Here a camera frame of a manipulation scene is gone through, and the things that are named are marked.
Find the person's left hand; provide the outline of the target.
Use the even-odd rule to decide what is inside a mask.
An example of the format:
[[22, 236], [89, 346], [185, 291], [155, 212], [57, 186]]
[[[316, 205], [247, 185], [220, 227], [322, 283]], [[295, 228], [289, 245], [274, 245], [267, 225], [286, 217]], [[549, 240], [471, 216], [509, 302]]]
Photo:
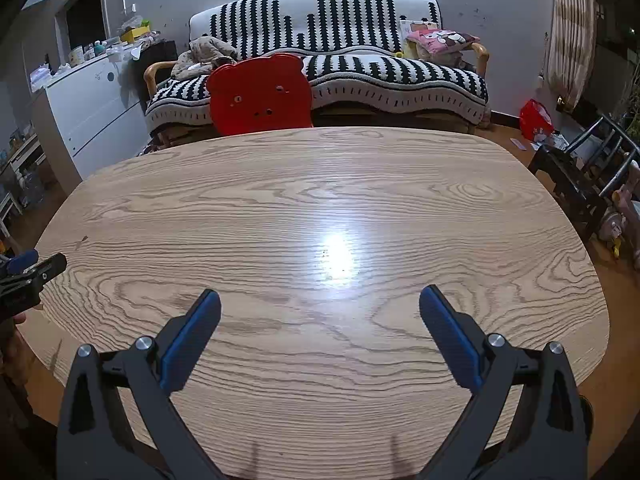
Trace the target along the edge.
[[25, 312], [21, 312], [17, 315], [14, 316], [13, 318], [14, 324], [15, 325], [20, 325], [22, 323], [24, 323], [26, 321], [26, 313]]

